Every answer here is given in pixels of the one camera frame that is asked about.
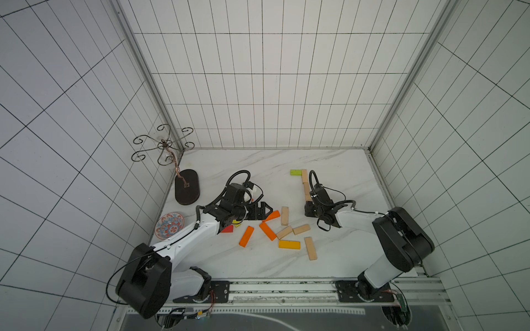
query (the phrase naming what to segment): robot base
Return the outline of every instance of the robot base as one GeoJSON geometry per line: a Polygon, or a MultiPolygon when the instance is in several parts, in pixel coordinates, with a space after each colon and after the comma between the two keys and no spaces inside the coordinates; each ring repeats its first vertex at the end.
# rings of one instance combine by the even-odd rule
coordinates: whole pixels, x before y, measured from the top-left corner
{"type": "Polygon", "coordinates": [[[380,288],[372,301],[364,300],[359,296],[357,289],[358,281],[336,281],[335,287],[339,295],[339,302],[394,302],[394,295],[391,293],[381,292],[390,289],[390,285],[386,284],[380,288]]]}
{"type": "MultiPolygon", "coordinates": [[[[214,292],[215,303],[227,303],[228,294],[230,293],[230,282],[229,281],[211,281],[210,291],[214,292]]],[[[173,299],[173,303],[196,303],[194,301],[195,296],[185,296],[173,299]]],[[[208,296],[205,303],[211,303],[211,297],[208,296]]]]}

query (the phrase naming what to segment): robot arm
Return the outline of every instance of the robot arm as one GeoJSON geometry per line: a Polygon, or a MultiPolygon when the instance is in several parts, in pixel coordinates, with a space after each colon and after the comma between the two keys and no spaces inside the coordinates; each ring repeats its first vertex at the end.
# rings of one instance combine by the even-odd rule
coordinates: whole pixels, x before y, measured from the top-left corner
{"type": "Polygon", "coordinates": [[[236,172],[214,201],[196,207],[196,222],[151,247],[138,245],[124,266],[116,294],[144,318],[153,316],[168,298],[206,299],[210,275],[197,267],[183,272],[173,270],[195,247],[223,231],[234,220],[264,220],[272,213],[270,206],[260,202],[263,192],[254,199],[258,186],[249,179],[250,172],[236,172]],[[243,173],[247,175],[243,184],[231,183],[235,176],[243,173]]]}
{"type": "Polygon", "coordinates": [[[434,251],[432,240],[403,208],[395,207],[385,214],[355,210],[353,200],[334,203],[313,170],[309,182],[313,202],[306,203],[306,216],[318,217],[317,225],[322,220],[329,229],[346,227],[366,231],[381,242],[384,254],[357,277],[357,294],[364,301],[373,301],[381,287],[410,271],[434,251]]]}

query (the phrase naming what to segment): black oval base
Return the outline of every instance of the black oval base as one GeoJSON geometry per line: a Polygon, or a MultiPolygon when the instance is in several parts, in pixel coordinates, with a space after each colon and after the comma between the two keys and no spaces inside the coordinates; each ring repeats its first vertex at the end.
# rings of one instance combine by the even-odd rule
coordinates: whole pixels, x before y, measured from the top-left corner
{"type": "Polygon", "coordinates": [[[175,200],[181,205],[189,205],[197,201],[200,196],[199,175],[195,170],[186,169],[180,172],[189,187],[184,187],[182,179],[175,177],[175,200]]]}

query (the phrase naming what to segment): decorative plate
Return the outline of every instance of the decorative plate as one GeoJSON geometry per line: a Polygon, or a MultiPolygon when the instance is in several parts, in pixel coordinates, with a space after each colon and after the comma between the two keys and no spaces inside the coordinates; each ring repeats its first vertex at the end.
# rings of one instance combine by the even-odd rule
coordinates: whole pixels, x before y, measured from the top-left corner
{"type": "Polygon", "coordinates": [[[184,228],[184,217],[177,212],[170,212],[156,223],[155,236],[158,239],[168,239],[184,228]]]}

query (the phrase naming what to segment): marble table surface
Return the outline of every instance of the marble table surface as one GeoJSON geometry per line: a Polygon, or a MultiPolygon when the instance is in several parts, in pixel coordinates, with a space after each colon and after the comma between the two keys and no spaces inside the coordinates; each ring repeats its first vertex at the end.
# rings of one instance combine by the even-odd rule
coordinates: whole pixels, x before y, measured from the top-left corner
{"type": "MultiPolygon", "coordinates": [[[[332,228],[326,232],[316,226],[316,218],[304,216],[304,188],[300,176],[290,176],[291,169],[315,170],[320,182],[342,191],[347,199],[357,201],[357,208],[365,211],[388,210],[364,150],[193,150],[186,152],[181,170],[194,169],[199,175],[200,198],[196,203],[183,206],[175,201],[174,183],[162,215],[178,212],[185,223],[195,221],[195,206],[205,205],[218,196],[228,177],[246,169],[251,181],[264,191],[263,201],[274,210],[289,207],[289,225],[293,228],[310,224],[311,230],[285,240],[302,243],[302,249],[278,248],[278,239],[271,241],[259,228],[261,221],[244,221],[230,234],[219,234],[190,253],[176,271],[197,266],[212,278],[345,278],[357,277],[383,253],[375,235],[364,231],[332,228]],[[238,245],[247,226],[254,233],[246,248],[238,245]],[[312,237],[318,259],[310,261],[304,237],[312,237]]],[[[236,177],[241,183],[245,175],[236,177]]],[[[342,195],[329,192],[334,201],[342,195]]],[[[275,232],[283,229],[280,218],[268,221],[275,232]]],[[[416,276],[412,270],[403,276],[416,276]]]]}

